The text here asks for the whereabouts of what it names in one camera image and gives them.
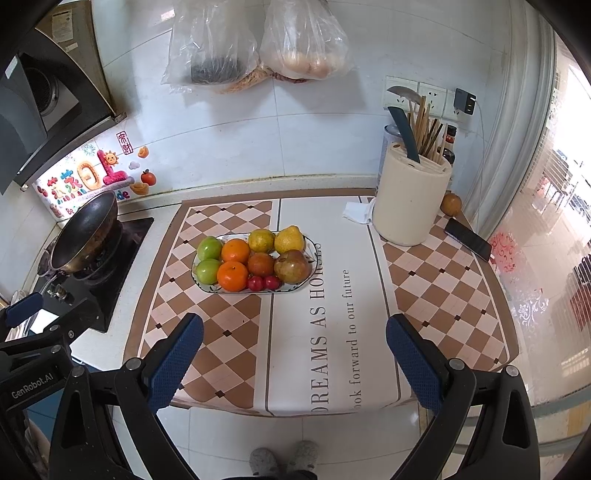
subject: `tiled wall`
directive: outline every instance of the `tiled wall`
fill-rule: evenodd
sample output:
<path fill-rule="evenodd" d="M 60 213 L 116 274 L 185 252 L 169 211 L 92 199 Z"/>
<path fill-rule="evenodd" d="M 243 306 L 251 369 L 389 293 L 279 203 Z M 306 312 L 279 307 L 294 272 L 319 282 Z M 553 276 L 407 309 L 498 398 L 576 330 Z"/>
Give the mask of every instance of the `tiled wall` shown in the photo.
<path fill-rule="evenodd" d="M 259 41 L 268 1 L 246 0 Z M 95 1 L 93 14 L 109 87 L 129 116 L 115 129 L 149 146 L 159 163 L 157 191 L 167 191 L 282 175 L 376 174 L 383 127 L 390 123 L 382 108 L 386 75 L 474 93 L 488 140 L 510 43 L 508 2 L 330 1 L 349 37 L 354 71 L 300 85 L 267 80 L 232 95 L 170 94 L 160 84 L 171 0 Z M 460 195 L 469 191 L 482 158 L 479 132 L 477 112 L 457 136 Z M 113 133 L 97 144 L 119 153 Z"/>
<path fill-rule="evenodd" d="M 0 225 L 0 296 L 10 301 L 56 222 L 33 189 L 21 192 L 13 182 L 0 196 Z"/>

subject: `power adapter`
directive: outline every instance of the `power adapter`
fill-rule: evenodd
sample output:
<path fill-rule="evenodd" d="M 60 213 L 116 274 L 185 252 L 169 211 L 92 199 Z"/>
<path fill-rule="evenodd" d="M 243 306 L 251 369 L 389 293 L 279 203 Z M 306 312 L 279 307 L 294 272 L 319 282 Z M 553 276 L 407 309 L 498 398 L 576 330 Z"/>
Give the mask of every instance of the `power adapter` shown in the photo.
<path fill-rule="evenodd" d="M 456 97 L 453 100 L 453 107 L 468 115 L 474 115 L 474 108 L 476 107 L 476 95 L 473 95 L 465 90 L 456 88 Z"/>

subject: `white cable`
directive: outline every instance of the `white cable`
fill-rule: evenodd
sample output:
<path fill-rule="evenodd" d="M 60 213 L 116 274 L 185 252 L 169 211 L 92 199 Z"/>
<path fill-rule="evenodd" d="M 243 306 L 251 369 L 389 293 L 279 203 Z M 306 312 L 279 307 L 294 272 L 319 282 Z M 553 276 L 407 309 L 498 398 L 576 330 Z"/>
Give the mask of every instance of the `white cable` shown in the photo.
<path fill-rule="evenodd" d="M 480 207 L 482 205 L 482 179 L 484 176 L 484 155 L 486 152 L 486 144 L 484 141 L 484 121 L 482 120 L 482 110 L 480 109 L 480 104 L 477 102 L 476 106 L 478 107 L 478 113 L 480 114 L 480 131 L 482 132 L 482 162 L 480 163 L 480 193 L 479 193 L 479 204 L 478 210 L 476 211 L 476 233 L 479 234 L 480 232 Z"/>

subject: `wok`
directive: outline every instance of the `wok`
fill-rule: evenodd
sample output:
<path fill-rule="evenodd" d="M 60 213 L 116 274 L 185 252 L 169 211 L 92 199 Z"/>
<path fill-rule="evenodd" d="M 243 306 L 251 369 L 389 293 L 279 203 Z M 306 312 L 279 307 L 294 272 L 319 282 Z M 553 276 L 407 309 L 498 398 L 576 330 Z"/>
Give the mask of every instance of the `wok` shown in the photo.
<path fill-rule="evenodd" d="M 69 275 L 88 266 L 100 253 L 117 212 L 117 199 L 110 190 L 86 202 L 57 237 L 50 268 Z"/>

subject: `smartphone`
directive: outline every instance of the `smartphone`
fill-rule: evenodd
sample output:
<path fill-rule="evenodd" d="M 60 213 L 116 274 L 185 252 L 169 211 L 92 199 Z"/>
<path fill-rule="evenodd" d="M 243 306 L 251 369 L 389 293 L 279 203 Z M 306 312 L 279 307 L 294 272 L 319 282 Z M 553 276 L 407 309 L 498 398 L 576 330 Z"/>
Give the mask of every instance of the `smartphone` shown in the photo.
<path fill-rule="evenodd" d="M 488 262 L 491 258 L 492 247 L 490 243 L 475 234 L 467 226 L 462 225 L 455 218 L 449 219 L 445 227 L 445 233 L 468 247 L 484 261 Z"/>

